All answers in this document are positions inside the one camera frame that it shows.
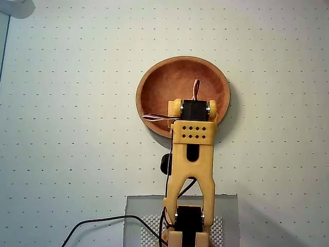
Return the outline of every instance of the white dotted paper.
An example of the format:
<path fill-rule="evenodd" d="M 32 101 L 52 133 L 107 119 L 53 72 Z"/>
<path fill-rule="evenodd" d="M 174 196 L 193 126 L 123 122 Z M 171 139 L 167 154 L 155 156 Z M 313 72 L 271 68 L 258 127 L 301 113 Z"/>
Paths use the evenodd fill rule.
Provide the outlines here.
<path fill-rule="evenodd" d="M 168 149 L 135 92 L 179 55 L 230 82 L 213 176 L 238 194 L 241 246 L 328 246 L 327 1 L 34 2 L 11 18 L 0 83 L 0 246 L 60 246 L 127 195 L 164 193 Z M 121 246 L 122 222 L 107 225 L 68 246 Z"/>

